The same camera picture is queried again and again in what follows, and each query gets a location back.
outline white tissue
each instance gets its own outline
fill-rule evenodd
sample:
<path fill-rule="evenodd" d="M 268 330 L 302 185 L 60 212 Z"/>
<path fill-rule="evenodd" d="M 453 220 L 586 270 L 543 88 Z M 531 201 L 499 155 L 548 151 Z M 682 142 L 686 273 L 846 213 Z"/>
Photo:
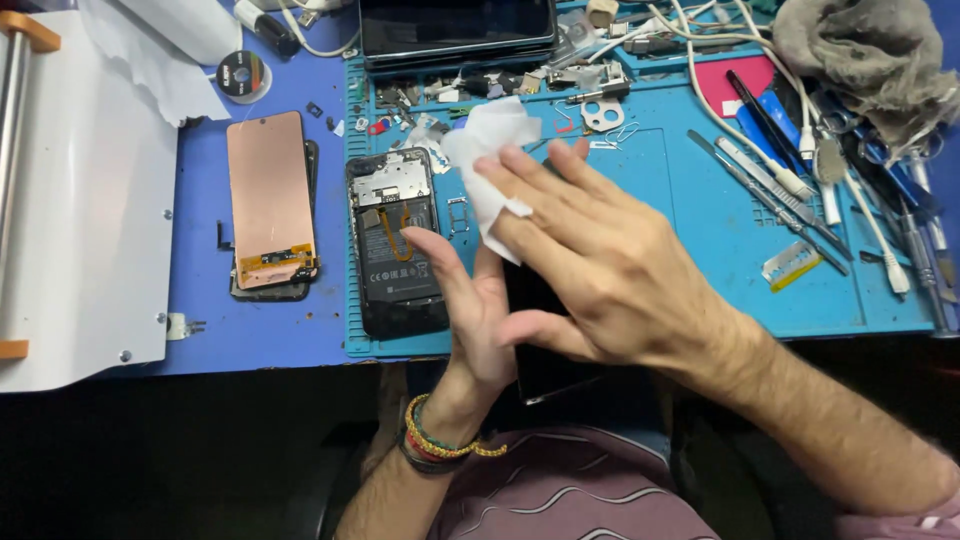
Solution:
<path fill-rule="evenodd" d="M 520 146 L 538 140 L 540 119 L 528 116 L 520 98 L 511 96 L 474 107 L 467 125 L 461 130 L 450 131 L 440 143 L 450 164 L 460 167 L 484 243 L 513 264 L 520 264 L 520 260 L 493 237 L 490 228 L 504 208 L 519 217 L 526 217 L 533 210 L 516 198 L 507 199 L 487 179 L 473 171 L 473 162 L 483 157 L 498 160 L 497 152 L 507 144 Z"/>
<path fill-rule="evenodd" d="M 128 66 L 133 83 L 150 90 L 160 115 L 171 125 L 201 116 L 230 118 L 197 63 L 116 0 L 81 0 L 80 15 L 97 47 Z"/>

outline brush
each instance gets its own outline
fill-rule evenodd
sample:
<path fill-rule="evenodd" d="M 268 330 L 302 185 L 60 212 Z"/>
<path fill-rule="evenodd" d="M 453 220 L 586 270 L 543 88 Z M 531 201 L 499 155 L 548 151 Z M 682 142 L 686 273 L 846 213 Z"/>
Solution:
<path fill-rule="evenodd" d="M 837 139 L 824 134 L 813 157 L 813 170 L 824 201 L 824 221 L 827 225 L 837 225 L 840 223 L 840 207 L 837 205 L 836 185 L 843 182 L 847 172 L 847 160 L 840 153 Z"/>

